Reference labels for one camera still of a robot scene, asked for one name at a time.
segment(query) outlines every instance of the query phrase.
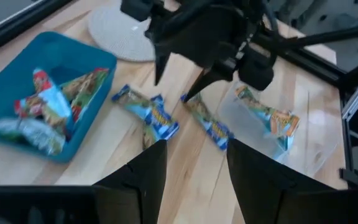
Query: woven placemat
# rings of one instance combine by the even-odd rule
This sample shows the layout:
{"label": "woven placemat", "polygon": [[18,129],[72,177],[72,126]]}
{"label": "woven placemat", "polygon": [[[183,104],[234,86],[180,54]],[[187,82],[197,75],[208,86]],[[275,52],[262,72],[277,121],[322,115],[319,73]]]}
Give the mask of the woven placemat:
{"label": "woven placemat", "polygon": [[94,41],[119,59],[134,62],[154,60],[154,48],[144,36],[150,20],[139,22],[119,10],[115,2],[98,7],[88,16],[88,30]]}

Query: snack package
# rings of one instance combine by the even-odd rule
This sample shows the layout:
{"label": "snack package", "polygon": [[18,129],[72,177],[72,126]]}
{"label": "snack package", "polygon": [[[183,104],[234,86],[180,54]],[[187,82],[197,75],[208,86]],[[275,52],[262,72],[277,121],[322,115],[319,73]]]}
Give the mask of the snack package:
{"label": "snack package", "polygon": [[112,96],[111,100],[122,105],[126,110],[133,112],[141,120],[144,120],[151,113],[152,107],[155,106],[154,102],[132,90],[129,85],[125,85],[117,94]]}
{"label": "snack package", "polygon": [[161,94],[158,94],[155,97],[151,97],[150,101],[155,103],[156,106],[159,106],[164,109],[164,99],[162,98]]}
{"label": "snack package", "polygon": [[18,127],[19,119],[0,119],[0,137],[11,142],[28,143]]}
{"label": "snack package", "polygon": [[10,141],[24,138],[46,155],[61,153],[66,141],[64,135],[59,134],[43,121],[33,118],[0,119],[0,136]]}
{"label": "snack package", "polygon": [[16,100],[15,112],[22,118],[44,116],[44,120],[57,131],[71,134],[73,131],[73,118],[70,105],[63,93],[49,79],[47,74],[36,68],[34,70],[34,85],[37,94]]}
{"label": "snack package", "polygon": [[179,130],[179,123],[164,111],[161,95],[148,100],[144,95],[132,90],[129,85],[125,85],[112,100],[144,121],[144,146],[151,146],[148,142],[153,144],[159,139],[168,140]]}
{"label": "snack package", "polygon": [[256,100],[246,85],[236,89],[236,96],[262,120],[267,128],[266,136],[277,138],[284,149],[291,147],[295,131],[300,123],[298,116],[292,114],[291,111],[280,111],[263,105]]}
{"label": "snack package", "polygon": [[[183,101],[185,98],[186,95],[183,95],[180,99]],[[183,103],[199,124],[202,125],[207,135],[211,137],[215,144],[217,144],[221,150],[226,150],[229,138],[234,138],[234,135],[225,124],[213,118],[213,115],[203,102],[201,95],[198,93],[187,103],[184,101]]]}
{"label": "snack package", "polygon": [[108,74],[109,70],[107,68],[97,68],[85,77],[78,94],[75,96],[73,102],[71,102],[74,122],[81,119],[83,113],[88,108],[90,101],[93,99],[96,92],[98,92]]}
{"label": "snack package", "polygon": [[143,122],[143,150],[152,146],[160,139],[161,137],[154,131],[153,127]]}
{"label": "snack package", "polygon": [[81,77],[78,77],[74,80],[63,83],[59,86],[62,89],[62,92],[68,101],[74,100],[74,98],[80,92],[83,82],[92,74],[93,74],[93,72],[89,72]]}

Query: clear plastic container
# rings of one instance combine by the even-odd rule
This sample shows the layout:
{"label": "clear plastic container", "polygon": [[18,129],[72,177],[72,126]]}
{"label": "clear plastic container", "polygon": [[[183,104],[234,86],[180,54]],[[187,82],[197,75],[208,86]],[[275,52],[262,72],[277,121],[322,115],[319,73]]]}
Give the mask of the clear plastic container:
{"label": "clear plastic container", "polygon": [[285,149],[279,145],[277,139],[267,134],[262,120],[236,96],[235,90],[242,85],[244,84],[240,81],[231,84],[219,105],[219,119],[229,127],[236,139],[244,144],[302,174],[314,176],[337,145],[339,136],[338,130],[333,129],[335,125],[330,125],[329,119],[319,122],[318,117],[325,118],[326,115],[323,110],[310,108],[307,95],[304,103],[294,106],[294,100],[291,102],[283,94],[278,94],[283,90],[274,86],[262,92],[250,88],[255,98],[263,105],[283,111],[290,110],[300,117],[293,143]]}

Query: blue bin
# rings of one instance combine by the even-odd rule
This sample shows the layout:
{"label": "blue bin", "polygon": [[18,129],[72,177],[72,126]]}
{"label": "blue bin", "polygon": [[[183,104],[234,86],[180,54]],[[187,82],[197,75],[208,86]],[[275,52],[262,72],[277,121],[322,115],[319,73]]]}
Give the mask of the blue bin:
{"label": "blue bin", "polygon": [[[0,73],[0,118],[17,117],[13,107],[14,100],[35,93],[32,72],[36,67],[44,69],[57,85],[98,67],[109,68],[110,74],[85,111],[63,152],[56,156],[46,156],[57,162],[68,162],[80,147],[111,89],[116,64],[116,57],[101,49],[82,44],[56,32],[41,33]],[[45,156],[34,147],[14,144],[2,138],[0,142]]]}

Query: wooden table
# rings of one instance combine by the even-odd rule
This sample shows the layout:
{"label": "wooden table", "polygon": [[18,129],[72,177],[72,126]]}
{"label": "wooden table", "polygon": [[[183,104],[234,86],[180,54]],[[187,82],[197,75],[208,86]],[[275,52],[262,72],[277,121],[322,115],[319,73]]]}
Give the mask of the wooden table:
{"label": "wooden table", "polygon": [[[79,0],[1,47],[0,71],[37,34],[46,30],[55,30],[95,45],[87,31],[86,15],[104,2]],[[167,7],[177,6],[168,2]],[[283,25],[280,32],[283,35],[297,34]],[[310,49],[336,62],[335,52],[327,47],[318,45]],[[244,222],[231,185],[225,153],[217,149],[179,102],[179,97],[188,91],[199,72],[200,68],[192,62],[172,55],[160,84],[154,86],[153,63],[120,61],[111,92],[72,162],[55,164],[0,145],[0,184],[91,185],[138,155],[142,151],[141,122],[110,102],[113,93],[130,83],[149,96],[161,93],[166,110],[179,120],[181,126],[168,143],[167,182],[159,223]],[[285,95],[294,105],[314,99],[317,103],[309,108],[310,112],[318,110],[329,114],[333,119],[329,125],[342,133],[339,93],[334,87],[283,60],[275,65],[271,86],[269,88]],[[228,87],[228,83],[218,82],[205,89],[208,94],[205,101],[211,111],[216,111]],[[317,180],[337,189],[346,188],[337,174],[338,168],[345,166],[342,138],[339,140],[335,152],[315,175]]]}

